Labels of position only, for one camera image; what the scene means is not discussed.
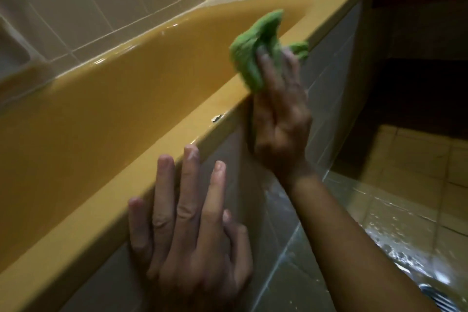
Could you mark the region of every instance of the drain grate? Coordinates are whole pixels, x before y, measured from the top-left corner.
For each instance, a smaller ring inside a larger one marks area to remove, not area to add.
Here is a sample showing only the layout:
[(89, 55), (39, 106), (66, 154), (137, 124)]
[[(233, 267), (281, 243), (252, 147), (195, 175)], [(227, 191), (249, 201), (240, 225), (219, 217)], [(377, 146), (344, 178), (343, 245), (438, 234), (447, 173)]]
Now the drain grate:
[(443, 292), (427, 284), (421, 284), (419, 288), (427, 297), (431, 298), (436, 303), (437, 307), (442, 312), (460, 312), (457, 305)]

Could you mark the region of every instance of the yellow bathtub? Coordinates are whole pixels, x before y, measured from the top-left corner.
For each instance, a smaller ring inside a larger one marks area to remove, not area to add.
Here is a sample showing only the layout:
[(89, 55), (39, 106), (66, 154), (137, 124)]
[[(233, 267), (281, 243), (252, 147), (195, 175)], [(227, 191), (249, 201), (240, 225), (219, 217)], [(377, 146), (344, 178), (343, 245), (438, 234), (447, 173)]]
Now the yellow bathtub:
[(283, 8), (282, 42), (313, 46), (355, 1), (200, 8), (4, 106), (0, 310), (63, 303), (126, 238), (126, 202), (149, 192), (156, 158), (192, 142), (206, 157), (229, 134), (249, 96), (228, 58), (238, 34)]

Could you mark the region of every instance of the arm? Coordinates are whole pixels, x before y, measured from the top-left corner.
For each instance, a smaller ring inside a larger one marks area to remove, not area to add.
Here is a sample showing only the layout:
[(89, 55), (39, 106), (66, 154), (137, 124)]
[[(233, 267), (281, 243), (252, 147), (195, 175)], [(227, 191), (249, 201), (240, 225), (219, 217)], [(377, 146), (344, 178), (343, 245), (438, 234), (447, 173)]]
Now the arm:
[(255, 153), (288, 193), (338, 311), (438, 311), (329, 193), (305, 160), (311, 125), (297, 60), (275, 74), (259, 52), (266, 90), (254, 99)]

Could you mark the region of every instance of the forearm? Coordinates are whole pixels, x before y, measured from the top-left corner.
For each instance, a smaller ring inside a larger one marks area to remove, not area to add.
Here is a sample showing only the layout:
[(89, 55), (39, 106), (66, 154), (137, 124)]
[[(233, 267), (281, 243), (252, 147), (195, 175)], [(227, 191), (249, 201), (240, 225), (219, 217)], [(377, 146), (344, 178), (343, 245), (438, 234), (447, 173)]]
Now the forearm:
[(367, 236), (309, 166), (282, 183), (338, 311), (438, 311)]

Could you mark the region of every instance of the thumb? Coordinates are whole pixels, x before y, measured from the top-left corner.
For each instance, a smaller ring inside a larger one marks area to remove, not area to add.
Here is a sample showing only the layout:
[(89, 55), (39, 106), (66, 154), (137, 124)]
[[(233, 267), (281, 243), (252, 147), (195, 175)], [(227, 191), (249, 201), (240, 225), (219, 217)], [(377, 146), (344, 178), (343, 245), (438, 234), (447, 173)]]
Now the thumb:
[(237, 223), (229, 210), (223, 212), (223, 224), (226, 235), (231, 240), (231, 262), (234, 281), (238, 290), (242, 290), (253, 272), (252, 250), (250, 249), (247, 227)]

